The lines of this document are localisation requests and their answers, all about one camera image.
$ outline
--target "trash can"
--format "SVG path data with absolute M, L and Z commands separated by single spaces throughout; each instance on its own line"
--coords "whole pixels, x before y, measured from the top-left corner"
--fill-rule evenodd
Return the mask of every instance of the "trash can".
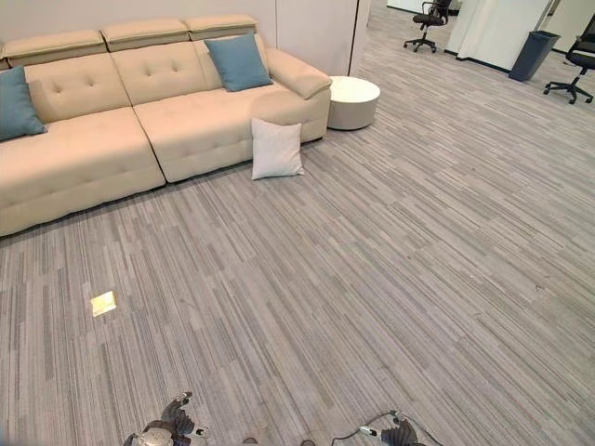
M 521 54 L 514 62 L 509 78 L 521 82 L 531 79 L 559 38 L 558 34 L 531 31 Z

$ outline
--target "wall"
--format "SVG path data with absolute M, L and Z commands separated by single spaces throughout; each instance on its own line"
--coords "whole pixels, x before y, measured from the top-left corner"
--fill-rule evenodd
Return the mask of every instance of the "wall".
M 546 31 L 558 34 L 554 48 L 568 51 L 595 14 L 595 0 L 563 0 L 549 20 Z
M 255 17 L 264 40 L 275 46 L 275 0 L 0 0 L 0 41 L 128 20 L 229 13 Z
M 474 58 L 510 70 L 548 5 L 549 0 L 497 0 Z
M 549 2 L 466 0 L 446 48 L 462 59 L 476 59 L 510 70 Z
M 100 29 L 160 17 L 245 13 L 268 46 L 328 74 L 347 74 L 357 0 L 0 0 L 0 42 L 43 33 Z M 360 0 L 353 69 L 366 40 L 370 0 Z
M 279 48 L 328 74 L 346 74 L 356 5 L 357 0 L 279 1 Z
M 458 53 L 463 45 L 467 32 L 469 31 L 469 27 L 472 24 L 475 10 L 478 5 L 479 2 L 477 0 L 465 0 L 463 7 L 459 10 L 458 16 L 456 17 L 455 26 L 450 32 L 448 44 L 446 44 L 447 50 Z
M 429 0 L 388 0 L 387 7 L 398 7 L 405 11 L 421 12 L 422 2 L 427 1 Z

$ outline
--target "black office chair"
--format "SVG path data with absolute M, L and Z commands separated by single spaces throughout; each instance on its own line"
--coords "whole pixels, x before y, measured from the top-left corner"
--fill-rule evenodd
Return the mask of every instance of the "black office chair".
M 582 88 L 576 86 L 576 83 L 580 79 L 580 76 L 585 75 L 587 70 L 595 70 L 595 56 L 587 56 L 586 54 L 576 54 L 576 51 L 582 51 L 584 53 L 590 53 L 595 55 L 595 14 L 591 18 L 591 22 L 588 24 L 587 29 L 583 32 L 583 35 L 579 35 L 576 38 L 576 42 L 570 47 L 566 53 L 566 58 L 577 65 L 582 67 L 580 74 L 574 79 L 571 84 L 565 84 L 562 82 L 550 82 L 546 85 L 546 89 L 543 90 L 543 94 L 547 95 L 550 90 L 566 90 L 570 93 L 573 98 L 569 100 L 571 104 L 576 102 L 576 93 L 587 97 L 585 102 L 591 103 L 593 96 L 587 93 Z
M 424 35 L 421 39 L 407 40 L 403 44 L 403 48 L 407 48 L 407 44 L 415 45 L 413 52 L 416 53 L 420 46 L 428 45 L 431 48 L 431 52 L 435 53 L 436 44 L 431 40 L 426 39 L 428 28 L 430 26 L 444 26 L 448 23 L 448 7 L 450 6 L 450 2 L 452 2 L 452 0 L 436 0 L 435 2 L 422 3 L 421 10 L 424 11 L 424 14 L 416 14 L 413 17 L 413 21 L 415 23 L 421 23 L 421 28 L 419 29 L 423 31 L 425 28 L 426 31 L 424 31 Z M 427 14 L 425 13 L 426 5 L 430 5 Z

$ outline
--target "chair armrest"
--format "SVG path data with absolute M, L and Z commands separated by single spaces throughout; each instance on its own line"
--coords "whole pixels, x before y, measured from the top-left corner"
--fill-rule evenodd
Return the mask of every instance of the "chair armrest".
M 267 48 L 267 59 L 272 78 L 304 99 L 310 99 L 331 85 L 326 74 L 279 49 Z

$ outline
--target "sofa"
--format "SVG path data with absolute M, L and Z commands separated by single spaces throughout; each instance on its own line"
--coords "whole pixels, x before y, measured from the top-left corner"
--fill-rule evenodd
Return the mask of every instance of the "sofa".
M 255 32 L 272 85 L 223 88 L 205 39 Z M 252 158 L 250 118 L 321 138 L 330 79 L 266 47 L 245 15 L 8 42 L 47 132 L 0 142 L 0 236 Z

